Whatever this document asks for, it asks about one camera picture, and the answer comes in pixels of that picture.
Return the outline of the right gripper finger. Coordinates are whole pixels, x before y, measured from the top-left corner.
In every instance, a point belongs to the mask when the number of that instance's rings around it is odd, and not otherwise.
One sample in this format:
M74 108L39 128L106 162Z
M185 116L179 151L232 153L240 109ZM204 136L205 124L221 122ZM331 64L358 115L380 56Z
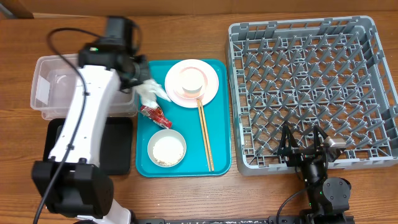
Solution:
M327 151L328 149L328 140L327 138L329 135L327 135L324 130L322 130L321 127L315 125L313 127L313 148L316 151Z
M296 142L290 128L288 125L283 125L282 127L282 135L279 142L279 147L277 149L278 152L290 152L291 150L296 150L299 148L299 145Z

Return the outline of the white tissue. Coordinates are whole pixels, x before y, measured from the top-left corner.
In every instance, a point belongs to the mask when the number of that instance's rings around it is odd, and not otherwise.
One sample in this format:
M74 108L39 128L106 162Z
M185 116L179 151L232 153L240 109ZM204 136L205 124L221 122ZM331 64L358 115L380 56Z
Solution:
M171 102L171 99L162 88L162 85L158 84L154 79L148 79L138 86L134 87L135 91L140 97L141 104L149 108L156 109L159 107L157 103L157 97L163 100Z

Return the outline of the red snack wrapper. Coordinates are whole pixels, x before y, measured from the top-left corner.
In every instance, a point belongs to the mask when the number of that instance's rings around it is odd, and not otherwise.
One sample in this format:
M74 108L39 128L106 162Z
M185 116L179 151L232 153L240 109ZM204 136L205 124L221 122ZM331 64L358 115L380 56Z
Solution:
M161 107L151 108L148 106L141 106L141 113L152 120L155 124L164 129L170 129L172 122L169 121L162 111Z

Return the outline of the cream cup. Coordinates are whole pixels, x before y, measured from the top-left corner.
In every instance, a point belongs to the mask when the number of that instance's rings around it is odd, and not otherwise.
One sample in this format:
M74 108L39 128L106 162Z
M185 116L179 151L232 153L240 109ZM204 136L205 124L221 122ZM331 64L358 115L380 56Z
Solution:
M203 73L193 67L184 68L180 73L180 81L183 92L186 95L198 96L204 86Z

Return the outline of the wooden chopstick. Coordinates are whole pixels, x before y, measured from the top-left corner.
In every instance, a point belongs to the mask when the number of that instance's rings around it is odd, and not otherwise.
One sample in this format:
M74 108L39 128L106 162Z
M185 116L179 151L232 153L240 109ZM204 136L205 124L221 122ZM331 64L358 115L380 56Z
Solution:
M206 133L207 133L207 143L208 143L208 150L209 150L209 154L210 154L211 168L214 171L215 168L214 168L213 156L212 156L212 151L211 151L211 146L210 146L210 138L209 138L209 133L208 133L208 128L207 128L207 123L206 123L206 118L205 118L204 106L203 106L203 118L205 120L205 129L206 129Z
M199 112L201 131L202 131L202 136L203 136L203 142L204 142L204 147L205 147L205 154L206 154L208 169L210 172L212 172L213 170L211 168L210 154L209 154L209 150L208 150L207 133L206 133L206 129L205 129L205 120L203 118L203 105L201 104L201 100L199 98L197 98L197 108L198 108L198 112Z

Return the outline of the grey bowl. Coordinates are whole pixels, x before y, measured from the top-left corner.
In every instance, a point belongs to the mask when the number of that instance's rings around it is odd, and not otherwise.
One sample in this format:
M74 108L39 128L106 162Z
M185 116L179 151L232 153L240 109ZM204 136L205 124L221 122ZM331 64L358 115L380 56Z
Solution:
M149 156L150 160L151 160L154 164L156 164L157 166L159 166L159 167L166 167L166 166L162 166L162 165L158 164L158 163L155 161L155 159L154 159L154 157L153 157L153 154L152 154L152 148L153 148L154 144L155 144L159 139L161 139L161 138L163 138L163 137L166 137L166 136L175 137L175 138L177 138L177 139L183 144L183 146L184 146L184 151L185 151L185 152L184 152L184 156L185 156L186 151L187 151L187 144L186 144L186 142L185 142L185 139L184 139L184 137L183 137L179 132L177 132L177 131L175 131L175 130L173 130L173 129L163 129L163 130L157 131L157 132L150 138L150 140L149 140L149 143L148 143L148 145L147 145L147 153L148 153L148 156Z

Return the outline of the white rice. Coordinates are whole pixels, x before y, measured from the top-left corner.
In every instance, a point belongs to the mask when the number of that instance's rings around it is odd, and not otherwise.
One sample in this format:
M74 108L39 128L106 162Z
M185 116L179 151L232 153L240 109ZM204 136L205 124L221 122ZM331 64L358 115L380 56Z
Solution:
M155 161L162 166L174 166L184 156L184 146L175 137L166 136L159 139L152 148Z

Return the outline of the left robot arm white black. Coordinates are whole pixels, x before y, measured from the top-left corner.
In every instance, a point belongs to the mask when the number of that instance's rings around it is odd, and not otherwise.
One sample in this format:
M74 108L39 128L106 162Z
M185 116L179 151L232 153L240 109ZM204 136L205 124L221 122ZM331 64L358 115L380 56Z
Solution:
M62 131L44 161L36 161L32 180L40 208L76 218L78 223L134 223L134 213L114 199L113 181L100 169L100 147L114 94L150 79L145 56L133 34L140 27L121 16L107 19L78 53L73 66L75 92Z

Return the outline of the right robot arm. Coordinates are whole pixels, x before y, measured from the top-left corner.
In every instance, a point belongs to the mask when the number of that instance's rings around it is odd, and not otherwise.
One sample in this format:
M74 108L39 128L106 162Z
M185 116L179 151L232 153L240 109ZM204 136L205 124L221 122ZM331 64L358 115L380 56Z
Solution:
M286 199L277 211L276 223L354 223L347 217L351 184L340 177L329 177L329 163L335 162L345 151L346 141L331 138L319 126L313 127L313 144L299 148L290 128L285 124L277 149L277 155L285 159L288 167L293 167L305 184L304 189ZM296 196L306 193L309 208L294 217L282 217L282 209Z

